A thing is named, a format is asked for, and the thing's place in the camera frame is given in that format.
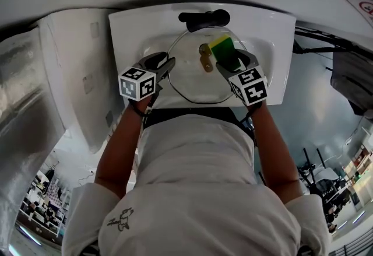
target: strap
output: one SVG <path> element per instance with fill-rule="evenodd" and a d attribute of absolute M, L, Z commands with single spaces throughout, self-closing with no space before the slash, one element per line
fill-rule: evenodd
<path fill-rule="evenodd" d="M 128 100 L 129 101 L 129 104 L 131 105 L 133 111 L 135 111 L 135 113 L 138 115 L 138 116 L 141 116 L 141 117 L 147 117 L 148 114 L 145 114 L 143 112 L 141 112 L 137 107 L 136 107 L 136 102 L 134 100 Z"/>
<path fill-rule="evenodd" d="M 253 105 L 250 111 L 247 112 L 246 117 L 247 118 L 251 117 L 254 114 L 254 112 L 262 106 L 262 104 L 263 104 L 263 101 L 260 101 L 256 103 L 255 105 Z"/>

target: person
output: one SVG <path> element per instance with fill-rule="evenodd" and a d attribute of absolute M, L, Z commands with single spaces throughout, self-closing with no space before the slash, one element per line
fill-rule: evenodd
<path fill-rule="evenodd" d="M 356 183 L 359 179 L 360 179 L 361 175 L 359 172 L 355 172 L 355 175 L 354 175 L 354 182 Z"/>
<path fill-rule="evenodd" d="M 45 214 L 49 217 L 53 217 L 54 215 L 54 212 L 53 212 L 53 209 L 52 207 L 48 207 L 48 209 L 46 210 Z"/>
<path fill-rule="evenodd" d="M 51 218 L 49 216 L 44 217 L 44 226 L 48 226 L 48 222 L 51 221 Z"/>
<path fill-rule="evenodd" d="M 333 200 L 333 204 L 342 209 L 342 207 L 344 207 L 348 202 L 351 201 L 350 197 L 351 192 L 350 190 L 346 189 Z"/>
<path fill-rule="evenodd" d="M 94 183 L 74 189 L 62 255 L 297 255 L 306 246 L 327 255 L 321 199 L 302 195 L 266 103 L 248 107 L 264 186 L 254 142 L 230 109 L 153 110 L 141 132 L 150 100 L 131 102 Z"/>
<path fill-rule="evenodd" d="M 335 210 L 337 209 L 337 207 L 333 205 L 331 202 L 323 204 L 322 207 L 323 207 L 326 223 L 329 227 L 334 221 Z"/>
<path fill-rule="evenodd" d="M 336 231 L 336 228 L 337 228 L 337 225 L 335 225 L 333 223 L 328 223 L 329 233 L 333 233 L 334 231 Z"/>
<path fill-rule="evenodd" d="M 25 209 L 25 214 L 29 215 L 31 213 L 34 213 L 35 210 L 36 210 L 36 207 L 38 206 L 39 204 L 37 202 L 30 202 L 27 206 L 26 206 L 26 209 Z"/>

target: green sponge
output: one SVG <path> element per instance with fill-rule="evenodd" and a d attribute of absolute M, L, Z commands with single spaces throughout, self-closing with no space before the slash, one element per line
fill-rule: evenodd
<path fill-rule="evenodd" d="M 216 61 L 228 71 L 234 72 L 241 66 L 240 60 L 235 55 L 233 41 L 228 35 L 223 35 L 209 43 L 209 48 Z"/>

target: sink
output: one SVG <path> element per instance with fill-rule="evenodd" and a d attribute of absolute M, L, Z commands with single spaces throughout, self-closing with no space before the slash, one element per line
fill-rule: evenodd
<path fill-rule="evenodd" d="M 286 88 L 293 49 L 295 18 L 279 12 L 251 6 L 220 3 L 177 3 L 126 10 L 109 15 L 117 70 L 121 72 L 145 55 L 168 51 L 172 43 L 186 31 L 178 20 L 181 12 L 204 12 L 224 9 L 231 20 L 226 27 L 207 28 L 188 33 L 170 51 L 176 66 L 170 74 L 173 86 L 194 103 L 186 100 L 170 85 L 163 87 L 154 108 L 237 107 L 241 100 L 214 67 L 205 72 L 198 48 L 223 34 L 230 34 L 236 48 L 255 55 L 268 79 L 267 104 L 281 104 Z"/>

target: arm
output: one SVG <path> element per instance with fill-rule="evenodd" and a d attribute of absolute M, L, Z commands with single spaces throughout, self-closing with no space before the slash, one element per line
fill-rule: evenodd
<path fill-rule="evenodd" d="M 282 139 L 267 105 L 251 116 L 255 127 L 259 157 L 267 186 L 286 204 L 302 195 L 298 170 Z"/>
<path fill-rule="evenodd" d="M 151 98 L 149 96 L 139 101 L 137 108 L 145 112 Z M 131 106 L 128 106 L 98 163 L 94 182 L 112 191 L 120 199 L 126 193 L 141 124 L 142 117 L 136 114 Z"/>

